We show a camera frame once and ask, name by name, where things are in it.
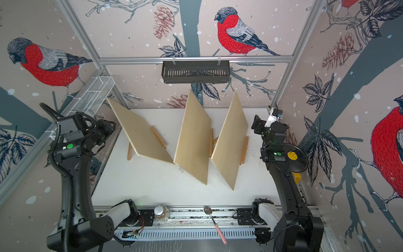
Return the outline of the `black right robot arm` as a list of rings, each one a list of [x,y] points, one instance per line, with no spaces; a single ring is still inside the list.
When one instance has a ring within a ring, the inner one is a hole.
[[[281,203],[282,215],[276,216],[266,199],[255,200],[255,215],[268,225],[273,224],[275,252],[318,252],[321,248],[324,225],[313,216],[304,203],[293,177],[307,169],[307,156],[293,144],[285,143],[288,125],[274,121],[270,126],[258,115],[252,130],[262,137],[260,158],[272,176]]]

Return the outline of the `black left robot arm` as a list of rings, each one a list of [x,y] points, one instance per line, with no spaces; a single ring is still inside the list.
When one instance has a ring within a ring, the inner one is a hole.
[[[101,146],[114,131],[114,122],[94,120],[77,112],[56,118],[57,136],[48,154],[51,166],[62,178],[61,214],[47,247],[56,252],[86,252],[113,239],[123,222],[137,222],[139,211],[131,199],[119,202],[102,217],[93,208],[90,168],[93,148]]]

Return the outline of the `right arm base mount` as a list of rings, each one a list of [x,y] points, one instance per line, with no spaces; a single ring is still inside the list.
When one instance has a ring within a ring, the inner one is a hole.
[[[252,209],[250,208],[238,208],[236,210],[236,220],[240,226],[253,226],[253,225],[263,225],[263,223],[257,222],[253,218]]]

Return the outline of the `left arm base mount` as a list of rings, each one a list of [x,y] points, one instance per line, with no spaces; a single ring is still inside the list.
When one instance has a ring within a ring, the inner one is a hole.
[[[154,222],[154,210],[147,208],[147,209],[139,209],[139,218],[135,223],[135,226],[141,227],[152,227]]]

